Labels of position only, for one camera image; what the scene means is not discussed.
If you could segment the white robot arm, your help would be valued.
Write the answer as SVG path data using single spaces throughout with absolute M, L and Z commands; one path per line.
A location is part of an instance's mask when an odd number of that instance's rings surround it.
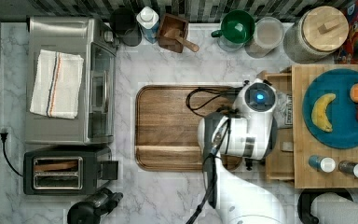
M 224 224 L 285 224 L 281 202 L 223 165 L 223 155 L 260 161 L 274 148 L 277 92 L 262 79 L 244 84 L 228 114 L 200 120 L 198 143 L 206 194 L 203 199 Z

